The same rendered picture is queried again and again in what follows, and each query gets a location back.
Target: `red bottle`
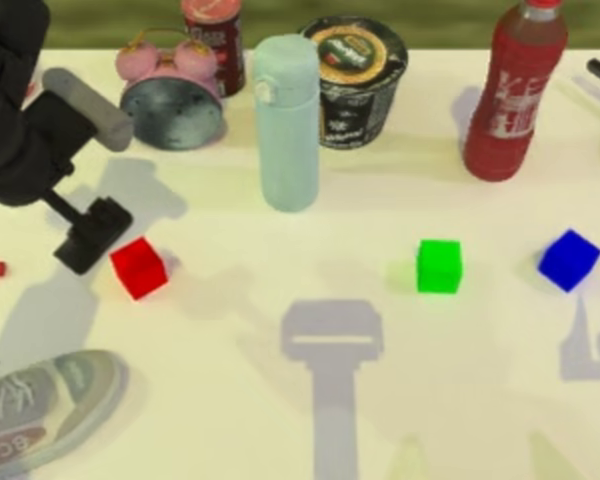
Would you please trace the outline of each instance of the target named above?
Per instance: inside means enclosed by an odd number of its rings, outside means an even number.
[[[498,21],[463,151],[467,169],[482,180],[507,180],[522,165],[542,94],[567,45],[560,4],[524,0]]]

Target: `table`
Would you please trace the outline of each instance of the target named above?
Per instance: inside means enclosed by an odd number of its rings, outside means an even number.
[[[46,51],[41,65],[69,68],[117,102],[114,55]],[[600,246],[600,100],[574,81],[600,87],[585,71],[594,56],[565,55],[526,163],[503,184],[473,179],[457,151],[485,51],[411,52],[383,135],[359,150],[323,150],[320,197],[299,215],[260,196],[249,86],[228,102],[230,131],[213,147],[169,153],[134,142],[112,155],[92,142],[59,191],[81,208],[96,193],[113,196],[137,217],[120,244],[145,235],[178,264],[140,303],[106,259],[83,278],[59,266],[51,252],[66,227],[44,205],[0,206],[0,259],[11,268],[0,280],[4,371],[104,348],[132,372],[111,421],[32,477],[312,478],[312,373],[282,351],[281,322],[299,300],[358,299],[382,318],[383,346],[355,373],[361,480],[599,480],[600,382],[563,382],[558,349],[578,295],[592,342],[600,332],[600,262],[571,295],[533,263],[570,227]],[[397,281],[414,278],[424,238],[462,242],[457,295],[417,295]],[[341,430],[318,435],[350,440],[342,409],[319,407]],[[529,441],[536,430],[562,460]],[[534,476],[530,445],[545,470],[572,463],[584,477]]]

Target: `olive background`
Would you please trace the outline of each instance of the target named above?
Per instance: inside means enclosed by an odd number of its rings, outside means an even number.
[[[182,28],[179,0],[45,0],[52,13],[47,48],[120,48],[149,27]],[[408,48],[487,48],[498,17],[515,0],[243,0],[247,48],[337,14],[386,23]],[[564,0],[571,48],[600,48],[600,0]],[[159,46],[175,34],[153,34]]]

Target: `soda can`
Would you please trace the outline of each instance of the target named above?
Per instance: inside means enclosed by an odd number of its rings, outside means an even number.
[[[182,0],[186,31],[216,54],[220,96],[230,97],[245,84],[241,0]]]

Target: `shoe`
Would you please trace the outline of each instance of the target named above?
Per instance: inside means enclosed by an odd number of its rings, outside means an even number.
[[[0,378],[0,480],[79,446],[115,411],[126,376],[114,354],[81,351]]]

